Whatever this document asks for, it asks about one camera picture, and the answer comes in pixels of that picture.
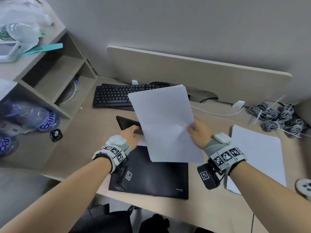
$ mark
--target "white controller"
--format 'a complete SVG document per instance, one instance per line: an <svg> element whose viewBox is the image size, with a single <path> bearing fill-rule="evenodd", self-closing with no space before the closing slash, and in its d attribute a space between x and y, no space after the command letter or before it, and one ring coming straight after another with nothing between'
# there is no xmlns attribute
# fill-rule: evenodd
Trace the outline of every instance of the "white controller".
<svg viewBox="0 0 311 233"><path fill-rule="evenodd" d="M297 190L304 194L307 200L311 201L311 180L310 179L300 179L296 181L295 184Z"/></svg>

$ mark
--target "wooden desk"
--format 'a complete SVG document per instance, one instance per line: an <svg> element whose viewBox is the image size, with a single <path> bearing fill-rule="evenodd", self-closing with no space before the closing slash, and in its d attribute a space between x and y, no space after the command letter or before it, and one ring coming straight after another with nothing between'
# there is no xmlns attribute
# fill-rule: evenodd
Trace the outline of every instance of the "wooden desk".
<svg viewBox="0 0 311 233"><path fill-rule="evenodd" d="M99 79L95 85L100 85L102 82L116 83L115 81ZM41 170L43 175L63 180L74 171L89 163L94 152L109 137L120 132L119 125L115 119L116 115L134 120L137 119L135 113L131 111L93 109L92 100L94 89L95 87L90 91L82 104L82 108L77 112L64 133L63 139L58 142L50 159ZM229 114L232 109L230 105L220 104L215 101L210 101L208 108L204 104L195 104L200 107L205 106L205 110L208 109L208 111L219 114ZM230 117L238 121L208 116L195 108L193 108L193 112L195 116L206 121L214 133L224 132L229 134L231 126L234 124L264 133L259 126L248 125L242 122L249 122L251 119L251 115L244 111L235 117ZM268 134L278 136L282 140L287 186L290 189L294 189L295 181L298 178L306 176L297 144L298 140L289 139L282 132L271 132ZM195 163L189 164L189 200L109 191L108 184L110 176L104 180L97 193L211 231L221 233L249 233L251 231L253 213L243 197L224 189L222 184L214 190L206 189L197 173L197 166L198 164Z"/></svg>

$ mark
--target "plastic bottle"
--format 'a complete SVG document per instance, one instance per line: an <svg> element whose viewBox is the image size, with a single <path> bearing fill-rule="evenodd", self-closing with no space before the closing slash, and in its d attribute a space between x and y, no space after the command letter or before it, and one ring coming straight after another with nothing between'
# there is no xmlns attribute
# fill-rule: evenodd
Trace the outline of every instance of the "plastic bottle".
<svg viewBox="0 0 311 233"><path fill-rule="evenodd" d="M59 126L58 116L46 108L25 101L7 99L0 105L0 116L11 117L28 127L50 132Z"/></svg>
<svg viewBox="0 0 311 233"><path fill-rule="evenodd" d="M10 137L0 133L0 158L9 156L18 148L18 140L16 137Z"/></svg>
<svg viewBox="0 0 311 233"><path fill-rule="evenodd" d="M36 24L10 23L0 26L0 39L3 41L19 41L31 43L38 41L41 36L40 28Z"/></svg>

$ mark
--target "plastic bag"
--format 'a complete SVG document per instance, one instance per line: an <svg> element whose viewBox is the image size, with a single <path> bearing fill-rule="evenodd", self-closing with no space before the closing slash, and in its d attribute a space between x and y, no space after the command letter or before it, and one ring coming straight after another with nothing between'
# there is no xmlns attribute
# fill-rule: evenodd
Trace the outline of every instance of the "plastic bag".
<svg viewBox="0 0 311 233"><path fill-rule="evenodd" d="M8 23L51 25L53 21L35 0L1 0L0 24Z"/></svg>

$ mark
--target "black keyboard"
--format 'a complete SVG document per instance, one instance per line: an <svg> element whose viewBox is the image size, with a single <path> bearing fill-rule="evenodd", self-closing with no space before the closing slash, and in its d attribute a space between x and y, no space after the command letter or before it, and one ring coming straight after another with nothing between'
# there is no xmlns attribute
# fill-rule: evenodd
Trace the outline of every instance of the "black keyboard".
<svg viewBox="0 0 311 233"><path fill-rule="evenodd" d="M133 111L132 104L127 96L129 93L163 87L168 87L168 85L113 85L103 83L96 87L93 107Z"/></svg>

